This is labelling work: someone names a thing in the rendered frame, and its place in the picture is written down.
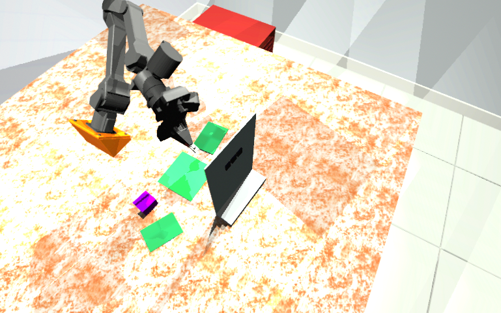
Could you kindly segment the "grey panel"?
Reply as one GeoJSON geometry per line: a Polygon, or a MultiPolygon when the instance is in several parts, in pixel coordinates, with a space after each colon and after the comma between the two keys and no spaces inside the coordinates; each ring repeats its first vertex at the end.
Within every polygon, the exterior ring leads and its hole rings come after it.
{"type": "Polygon", "coordinates": [[[215,214],[230,226],[266,181],[252,169],[256,114],[204,168],[215,214]]]}

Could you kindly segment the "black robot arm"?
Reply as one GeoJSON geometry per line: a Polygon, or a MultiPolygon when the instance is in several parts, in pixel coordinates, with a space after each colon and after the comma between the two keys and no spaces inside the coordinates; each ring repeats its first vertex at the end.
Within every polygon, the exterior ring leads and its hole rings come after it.
{"type": "Polygon", "coordinates": [[[183,56],[163,40],[154,51],[148,43],[143,9],[127,0],[103,0],[103,20],[107,34],[106,77],[89,99],[94,108],[91,123],[85,123],[96,133],[116,134],[117,114],[124,115],[130,105],[130,90],[145,93],[155,85],[164,85],[182,63],[183,56]],[[128,48],[126,51],[126,37],[128,48]],[[136,73],[131,84],[124,80],[124,66],[136,73]]]}

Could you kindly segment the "green square mat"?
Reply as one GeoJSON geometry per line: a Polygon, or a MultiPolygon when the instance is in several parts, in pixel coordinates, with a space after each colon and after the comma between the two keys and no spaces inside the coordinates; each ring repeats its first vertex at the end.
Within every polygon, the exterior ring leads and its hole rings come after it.
{"type": "Polygon", "coordinates": [[[210,121],[205,125],[200,135],[194,141],[194,145],[203,151],[214,154],[219,144],[226,135],[228,128],[211,123],[210,121]]]}

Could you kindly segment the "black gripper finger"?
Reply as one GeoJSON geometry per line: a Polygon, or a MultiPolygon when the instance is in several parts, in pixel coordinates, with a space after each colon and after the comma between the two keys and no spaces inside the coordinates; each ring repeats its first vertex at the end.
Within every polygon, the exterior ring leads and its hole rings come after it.
{"type": "MultiPolygon", "coordinates": [[[[169,128],[164,128],[163,129],[163,135],[167,135],[170,138],[173,138],[174,140],[180,142],[181,144],[185,145],[185,142],[182,141],[176,134],[174,134],[169,128]]],[[[185,145],[186,146],[186,145],[185,145]]]]}
{"type": "Polygon", "coordinates": [[[186,114],[188,109],[185,108],[179,112],[167,116],[164,119],[164,125],[176,134],[182,141],[191,145],[193,143],[190,131],[186,123],[186,114]]]}

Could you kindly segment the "purple block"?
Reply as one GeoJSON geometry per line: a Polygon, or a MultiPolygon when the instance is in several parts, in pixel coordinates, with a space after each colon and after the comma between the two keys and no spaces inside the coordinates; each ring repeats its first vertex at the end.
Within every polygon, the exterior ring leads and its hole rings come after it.
{"type": "Polygon", "coordinates": [[[133,204],[146,216],[158,205],[158,202],[147,191],[144,191],[142,195],[136,198],[133,204]]]}

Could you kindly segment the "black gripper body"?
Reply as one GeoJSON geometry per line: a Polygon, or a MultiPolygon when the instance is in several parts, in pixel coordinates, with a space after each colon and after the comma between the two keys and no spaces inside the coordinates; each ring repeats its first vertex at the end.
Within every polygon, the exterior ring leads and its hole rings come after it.
{"type": "Polygon", "coordinates": [[[166,87],[165,85],[155,85],[151,87],[144,95],[146,100],[146,107],[152,109],[156,114],[155,120],[161,122],[158,125],[156,136],[162,142],[168,138],[167,135],[163,135],[163,129],[166,128],[164,125],[164,119],[176,112],[183,110],[182,103],[178,100],[183,98],[184,101],[188,101],[190,98],[190,92],[186,87],[178,86],[175,88],[166,87]]]}

